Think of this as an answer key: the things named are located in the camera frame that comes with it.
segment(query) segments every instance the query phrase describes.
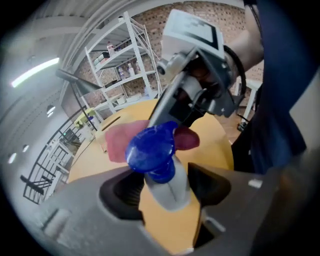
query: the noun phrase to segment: person's arm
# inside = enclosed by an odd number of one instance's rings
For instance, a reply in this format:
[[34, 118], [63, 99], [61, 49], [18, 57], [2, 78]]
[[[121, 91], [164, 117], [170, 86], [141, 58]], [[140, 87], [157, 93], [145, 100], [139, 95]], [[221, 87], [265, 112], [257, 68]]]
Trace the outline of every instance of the person's arm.
[[[252, 7], [259, 17], [257, 6], [252, 5]], [[263, 60], [264, 47], [257, 22], [248, 5], [245, 6], [245, 22], [246, 30], [242, 31], [240, 35], [227, 46], [235, 52], [242, 62], [244, 71], [247, 71]], [[233, 84], [239, 76], [239, 72], [231, 56], [225, 53], [225, 58], [231, 69], [231, 84]], [[215, 81], [214, 75], [208, 72], [205, 64], [200, 59], [193, 60], [189, 64], [189, 67], [192, 70], [191, 74], [198, 79], [202, 86], [206, 86]]]
[[[252, 7], [259, 17], [257, 6], [252, 5]], [[228, 44], [228, 46], [236, 53], [236, 55], [241, 60], [244, 71], [247, 71], [253, 66], [260, 63], [264, 57], [264, 47], [262, 44], [259, 27], [248, 5], [245, 6], [245, 23], [246, 30], [242, 31], [234, 41]], [[233, 83], [239, 75], [238, 69], [233, 59], [227, 53], [225, 54], [225, 57], [232, 71]]]

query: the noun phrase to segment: metal railing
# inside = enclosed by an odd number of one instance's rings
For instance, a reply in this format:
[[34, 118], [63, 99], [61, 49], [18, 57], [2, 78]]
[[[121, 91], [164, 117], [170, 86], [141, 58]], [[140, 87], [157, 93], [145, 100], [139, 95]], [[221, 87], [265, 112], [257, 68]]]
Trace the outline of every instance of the metal railing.
[[[52, 140], [60, 141], [66, 147], [73, 145], [79, 146], [81, 141], [79, 139], [79, 135], [81, 134], [81, 130], [78, 129], [73, 122], [71, 121], [76, 115], [81, 112], [79, 109], [75, 112], [66, 122], [64, 122], [60, 128], [51, 136], [48, 142], [45, 144], [43, 149], [41, 150], [39, 156], [37, 157], [32, 170], [27, 177], [21, 176], [20, 179], [25, 183], [23, 197], [30, 200], [35, 204], [40, 204], [46, 199], [49, 187], [53, 183], [53, 180], [58, 176], [60, 177], [62, 183], [66, 183], [68, 176], [60, 175], [61, 170], [55, 164], [55, 162], [48, 157], [49, 152], [47, 146], [50, 144]], [[55, 157], [58, 157], [63, 162], [68, 159], [68, 152], [66, 152], [63, 148], [57, 147], [53, 152]]]

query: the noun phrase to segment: brick wall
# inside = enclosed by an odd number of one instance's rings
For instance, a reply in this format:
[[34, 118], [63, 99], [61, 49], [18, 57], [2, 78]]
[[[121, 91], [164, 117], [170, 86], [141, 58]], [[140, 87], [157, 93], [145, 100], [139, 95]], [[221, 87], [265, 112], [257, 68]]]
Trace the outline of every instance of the brick wall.
[[[224, 38], [224, 43], [227, 44], [235, 39], [242, 30], [245, 29], [245, 13], [243, 9], [221, 4], [221, 3], [209, 3], [201, 1], [189, 1], [184, 3], [174, 3], [156, 7], [150, 10], [147, 10], [143, 13], [140, 13], [133, 17], [138, 23], [144, 24], [148, 31], [151, 47], [153, 51], [161, 57], [161, 38], [162, 32], [166, 24], [166, 20], [169, 16], [169, 13], [172, 9], [182, 10], [194, 15], [201, 17], [204, 20], [207, 20], [215, 25], [217, 25]], [[100, 52], [94, 52], [91, 54], [91, 58], [94, 60]], [[142, 60], [145, 65], [146, 70], [152, 70], [152, 65], [149, 57], [147, 55], [142, 57]], [[131, 61], [132, 67], [135, 67], [134, 59]], [[123, 70], [126, 71], [128, 68], [127, 64], [123, 65]], [[93, 83], [97, 83], [89, 66], [87, 58], [85, 58], [79, 65], [75, 74], [85, 80], [88, 80]], [[251, 68], [247, 73], [246, 77], [248, 79], [262, 81], [263, 74], [263, 63]], [[105, 84], [116, 78], [113, 69], [105, 69], [101, 75], [101, 81]], [[150, 84], [153, 88], [156, 88], [156, 80], [154, 75], [148, 76]], [[166, 81], [160, 76], [161, 85], [164, 87]], [[143, 93], [144, 92], [144, 82], [142, 79], [136, 79], [132, 82], [128, 82], [124, 85], [129, 96]], [[121, 88], [115, 88], [112, 91], [108, 92], [109, 97], [115, 96], [121, 93]], [[85, 96], [88, 104], [92, 107], [98, 105], [99, 103], [105, 101], [102, 93], [96, 91]]]

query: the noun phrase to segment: blue spray bottle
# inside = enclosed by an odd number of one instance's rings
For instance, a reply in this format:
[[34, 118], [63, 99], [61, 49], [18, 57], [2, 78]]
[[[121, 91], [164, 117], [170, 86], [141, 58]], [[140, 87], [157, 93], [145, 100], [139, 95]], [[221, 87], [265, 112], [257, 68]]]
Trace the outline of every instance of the blue spray bottle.
[[175, 156], [174, 131], [177, 127], [170, 121], [146, 128], [130, 141], [125, 151], [131, 169], [145, 174], [153, 197], [172, 212], [190, 202], [187, 173]]

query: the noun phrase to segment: blue shirt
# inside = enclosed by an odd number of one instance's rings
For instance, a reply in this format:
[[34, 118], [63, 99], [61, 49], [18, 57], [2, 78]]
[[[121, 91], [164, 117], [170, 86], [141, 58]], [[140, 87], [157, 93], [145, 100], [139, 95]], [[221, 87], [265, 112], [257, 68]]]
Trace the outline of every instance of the blue shirt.
[[265, 174], [306, 148], [289, 111], [315, 76], [318, 63], [287, 10], [271, 0], [258, 0], [257, 7], [264, 71], [260, 104], [252, 119], [251, 156], [254, 171]]

